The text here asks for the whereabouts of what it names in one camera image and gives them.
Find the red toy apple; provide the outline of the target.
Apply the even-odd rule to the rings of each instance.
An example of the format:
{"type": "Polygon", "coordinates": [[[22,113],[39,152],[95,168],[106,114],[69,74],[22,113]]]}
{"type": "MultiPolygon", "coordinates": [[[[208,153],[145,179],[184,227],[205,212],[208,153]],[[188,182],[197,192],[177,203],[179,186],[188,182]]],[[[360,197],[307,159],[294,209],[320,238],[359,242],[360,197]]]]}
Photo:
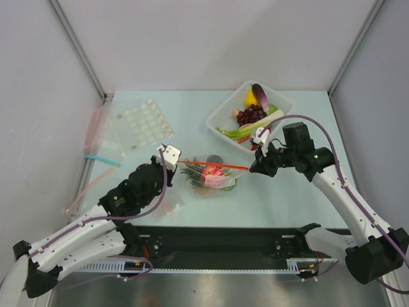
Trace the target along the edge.
{"type": "Polygon", "coordinates": [[[201,181],[208,188],[217,189],[223,179],[223,169],[216,166],[205,166],[201,172],[201,181]]]}

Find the orange toy pineapple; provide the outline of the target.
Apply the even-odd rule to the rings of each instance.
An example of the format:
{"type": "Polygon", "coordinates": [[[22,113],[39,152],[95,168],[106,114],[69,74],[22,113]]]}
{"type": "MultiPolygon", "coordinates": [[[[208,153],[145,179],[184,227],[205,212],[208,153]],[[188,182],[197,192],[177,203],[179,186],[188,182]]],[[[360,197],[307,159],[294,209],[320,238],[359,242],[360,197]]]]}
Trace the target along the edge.
{"type": "Polygon", "coordinates": [[[187,164],[184,168],[182,168],[180,173],[185,175],[186,181],[190,182],[191,186],[195,188],[201,188],[204,190],[230,191],[236,187],[236,172],[229,168],[219,166],[217,167],[222,168],[224,171],[224,179],[220,183],[220,186],[217,189],[205,187],[201,181],[201,172],[204,167],[205,166],[202,165],[187,164]]]}

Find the clear red-zipper zip bag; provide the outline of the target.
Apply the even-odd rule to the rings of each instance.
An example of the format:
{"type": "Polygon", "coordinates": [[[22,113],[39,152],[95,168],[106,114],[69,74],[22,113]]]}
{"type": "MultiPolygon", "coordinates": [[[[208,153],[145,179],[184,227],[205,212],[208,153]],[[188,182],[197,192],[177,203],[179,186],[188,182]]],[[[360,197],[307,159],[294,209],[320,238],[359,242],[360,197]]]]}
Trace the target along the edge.
{"type": "Polygon", "coordinates": [[[219,155],[202,155],[178,161],[185,185],[200,196],[219,196],[236,189],[249,167],[231,164],[219,155]]]}

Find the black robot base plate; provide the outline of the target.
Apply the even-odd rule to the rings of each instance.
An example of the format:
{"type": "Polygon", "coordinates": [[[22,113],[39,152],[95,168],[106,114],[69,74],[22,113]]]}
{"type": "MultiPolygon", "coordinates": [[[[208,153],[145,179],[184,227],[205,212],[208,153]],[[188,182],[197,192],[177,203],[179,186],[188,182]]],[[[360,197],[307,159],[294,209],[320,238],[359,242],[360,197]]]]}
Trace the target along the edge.
{"type": "Polygon", "coordinates": [[[127,256],[147,256],[165,263],[174,259],[204,262],[267,263],[271,260],[306,258],[319,262],[322,253],[306,246],[295,228],[202,228],[136,226],[126,239],[127,256]]]}

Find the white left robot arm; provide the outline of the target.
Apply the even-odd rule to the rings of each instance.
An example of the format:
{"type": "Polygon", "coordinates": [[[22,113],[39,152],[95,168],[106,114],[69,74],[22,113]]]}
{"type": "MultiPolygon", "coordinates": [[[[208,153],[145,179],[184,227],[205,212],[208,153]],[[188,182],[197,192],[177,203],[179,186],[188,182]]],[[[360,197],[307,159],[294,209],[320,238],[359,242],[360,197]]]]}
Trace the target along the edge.
{"type": "Polygon", "coordinates": [[[13,246],[16,261],[26,261],[22,289],[28,298],[46,294],[79,267],[139,252],[141,241],[131,221],[159,207],[178,169],[178,153],[169,147],[158,152],[75,221],[38,242],[21,240],[13,246]]]}

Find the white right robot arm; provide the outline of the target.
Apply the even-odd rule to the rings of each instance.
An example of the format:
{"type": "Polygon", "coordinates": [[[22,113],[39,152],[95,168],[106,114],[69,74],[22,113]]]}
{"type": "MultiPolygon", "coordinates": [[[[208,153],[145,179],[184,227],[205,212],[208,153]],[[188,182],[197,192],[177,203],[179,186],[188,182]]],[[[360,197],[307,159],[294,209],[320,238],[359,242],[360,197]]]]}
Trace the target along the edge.
{"type": "Polygon", "coordinates": [[[298,153],[294,148],[256,147],[252,173],[273,177],[279,168],[295,168],[319,189],[348,226],[350,236],[330,232],[318,224],[300,229],[295,250],[301,256],[315,251],[339,260],[361,284],[367,284],[408,263],[408,234],[393,229],[349,185],[333,153],[319,148],[298,153]]]}

